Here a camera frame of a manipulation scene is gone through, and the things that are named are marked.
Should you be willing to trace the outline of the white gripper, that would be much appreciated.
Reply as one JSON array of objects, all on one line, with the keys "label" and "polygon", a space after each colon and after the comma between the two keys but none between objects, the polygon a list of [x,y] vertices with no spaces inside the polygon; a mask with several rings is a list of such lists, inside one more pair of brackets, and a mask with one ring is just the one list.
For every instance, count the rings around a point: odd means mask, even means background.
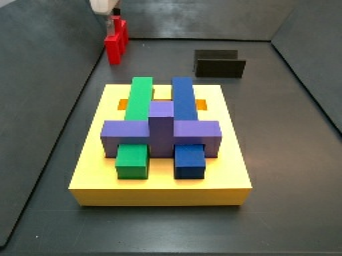
[{"label": "white gripper", "polygon": [[[92,11],[99,15],[108,15],[113,9],[113,16],[120,16],[120,8],[115,8],[120,0],[89,0]],[[105,20],[107,36],[113,35],[113,23],[111,15]]]}]

